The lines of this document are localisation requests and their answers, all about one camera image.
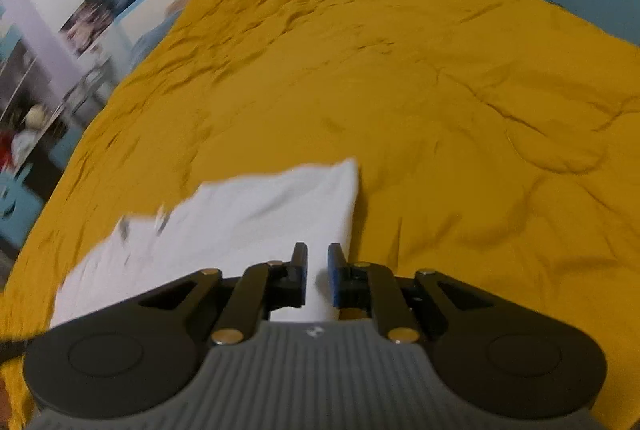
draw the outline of brass screw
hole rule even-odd
[[[386,333],[386,337],[395,344],[413,344],[420,339],[420,333],[409,327],[396,327]]]
[[[244,334],[238,329],[219,329],[211,334],[211,339],[218,345],[235,345],[244,340]]]

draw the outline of mustard yellow blanket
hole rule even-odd
[[[639,54],[542,0],[193,0],[82,138],[7,284],[0,334],[44,330],[67,272],[124,213],[355,156],[351,255],[436,268],[586,331],[609,363],[594,414],[627,429]],[[2,373],[17,430],[21,362]]]

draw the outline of yellow bedspread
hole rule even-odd
[[[355,156],[351,256],[405,276],[433,267],[586,331],[609,363],[594,414],[627,429],[640,417],[639,54],[542,0],[192,0],[82,138],[7,284],[0,333],[45,329],[66,273],[124,213]],[[20,371],[2,369],[13,430],[30,410]]]

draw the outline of yellow bed sheet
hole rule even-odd
[[[627,429],[639,54],[542,0],[192,0],[78,145],[7,284],[1,335],[44,330],[67,272],[122,214],[355,156],[352,258],[436,268],[575,324],[609,363],[594,414]],[[2,373],[16,430],[21,362]]]

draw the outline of white towel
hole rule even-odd
[[[256,263],[287,261],[297,242],[308,246],[306,304],[275,311],[271,319],[335,319],[326,253],[332,242],[348,252],[357,193],[358,168],[347,159],[204,184],[170,213],[124,217],[66,277],[50,327],[200,269],[216,267],[233,277]]]

